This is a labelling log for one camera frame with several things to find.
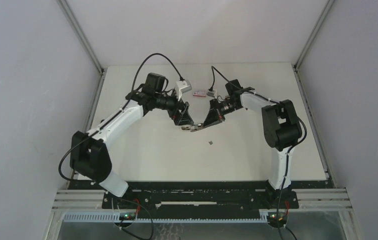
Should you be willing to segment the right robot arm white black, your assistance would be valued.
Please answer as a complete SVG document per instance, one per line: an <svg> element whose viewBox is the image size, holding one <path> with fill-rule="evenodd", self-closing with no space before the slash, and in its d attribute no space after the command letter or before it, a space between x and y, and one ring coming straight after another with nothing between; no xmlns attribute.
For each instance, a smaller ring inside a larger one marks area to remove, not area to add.
<svg viewBox="0 0 378 240"><path fill-rule="evenodd" d="M247 109L261 115L264 139L272 148L271 173L268 184L272 191L266 194L266 203L279 208L286 201L282 191L291 184L290 167L293 150L303 140L303 123L298 118L291 100L277 101L254 92L254 88L243 88L237 79L225 84L228 97L223 101L209 101L208 114L201 128L208 128L225 121L225 115Z"/></svg>

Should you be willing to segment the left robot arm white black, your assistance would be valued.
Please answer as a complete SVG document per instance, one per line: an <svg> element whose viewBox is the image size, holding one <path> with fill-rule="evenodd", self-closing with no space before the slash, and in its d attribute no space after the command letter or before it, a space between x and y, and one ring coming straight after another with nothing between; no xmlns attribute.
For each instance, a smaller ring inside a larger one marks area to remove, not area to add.
<svg viewBox="0 0 378 240"><path fill-rule="evenodd" d="M134 196L127 191L128 183L113 171L109 148L131 125L148 112L159 109L167 111L176 126L193 124L189 115L189 103L182 96L192 90L190 82L180 78L173 89L164 89L168 79L157 73L149 73L145 83L125 96L124 104L96 127L77 131L71 138L70 167L97 183L114 195L114 202L126 209Z"/></svg>

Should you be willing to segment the beige small stapler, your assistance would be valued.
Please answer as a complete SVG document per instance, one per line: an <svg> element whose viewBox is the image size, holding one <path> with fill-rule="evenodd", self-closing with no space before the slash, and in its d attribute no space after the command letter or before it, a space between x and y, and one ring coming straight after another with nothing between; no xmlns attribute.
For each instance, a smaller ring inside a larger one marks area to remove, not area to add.
<svg viewBox="0 0 378 240"><path fill-rule="evenodd" d="M196 132L204 128L202 123L183 125L180 129L186 132Z"/></svg>

